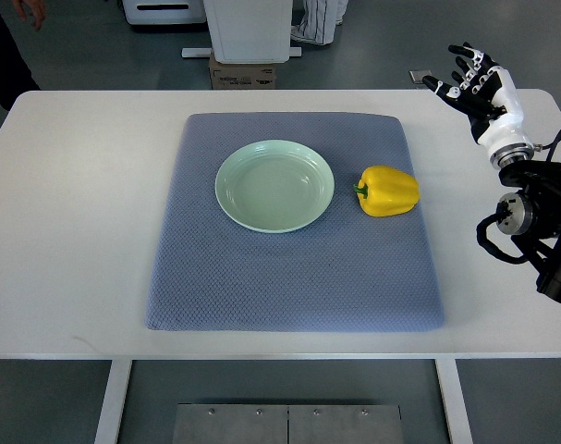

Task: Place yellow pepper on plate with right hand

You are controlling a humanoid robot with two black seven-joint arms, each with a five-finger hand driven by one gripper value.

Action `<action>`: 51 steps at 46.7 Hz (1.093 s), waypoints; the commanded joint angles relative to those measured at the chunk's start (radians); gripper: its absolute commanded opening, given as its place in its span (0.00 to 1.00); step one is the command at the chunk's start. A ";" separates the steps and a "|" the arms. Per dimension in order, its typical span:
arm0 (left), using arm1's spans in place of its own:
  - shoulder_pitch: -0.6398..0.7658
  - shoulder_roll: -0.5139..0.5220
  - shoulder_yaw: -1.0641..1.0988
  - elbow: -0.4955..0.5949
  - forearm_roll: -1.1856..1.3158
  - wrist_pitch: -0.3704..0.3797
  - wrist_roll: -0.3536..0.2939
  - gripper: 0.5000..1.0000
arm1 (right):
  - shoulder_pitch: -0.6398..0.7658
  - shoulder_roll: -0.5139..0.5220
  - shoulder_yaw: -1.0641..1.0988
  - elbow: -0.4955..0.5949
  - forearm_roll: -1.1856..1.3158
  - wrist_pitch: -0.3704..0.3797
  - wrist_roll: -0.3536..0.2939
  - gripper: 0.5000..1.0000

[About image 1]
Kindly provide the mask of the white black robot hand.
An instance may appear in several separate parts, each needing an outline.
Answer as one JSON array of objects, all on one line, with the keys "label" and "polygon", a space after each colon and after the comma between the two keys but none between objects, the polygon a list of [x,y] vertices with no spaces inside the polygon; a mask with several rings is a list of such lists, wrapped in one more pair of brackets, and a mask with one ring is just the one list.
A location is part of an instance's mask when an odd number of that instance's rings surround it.
[{"label": "white black robot hand", "polygon": [[473,140],[483,147],[493,168],[531,160],[534,143],[523,129],[524,113],[509,71],[469,43],[451,45],[459,71],[448,84],[432,75],[422,83],[443,102],[466,115]]}]

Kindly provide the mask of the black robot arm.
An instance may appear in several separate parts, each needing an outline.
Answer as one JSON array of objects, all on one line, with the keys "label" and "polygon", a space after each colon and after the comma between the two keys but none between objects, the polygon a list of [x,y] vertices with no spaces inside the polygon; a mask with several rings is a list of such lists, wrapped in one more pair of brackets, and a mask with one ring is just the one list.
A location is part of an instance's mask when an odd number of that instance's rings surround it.
[{"label": "black robot arm", "polygon": [[[517,190],[502,196],[495,212],[476,227],[478,244],[496,259],[512,264],[530,263],[538,272],[536,289],[561,304],[561,163],[553,156],[561,130],[548,145],[543,161],[532,158],[527,147],[512,147],[494,156],[502,185]],[[520,256],[503,252],[487,237],[491,225],[508,235]]]}]

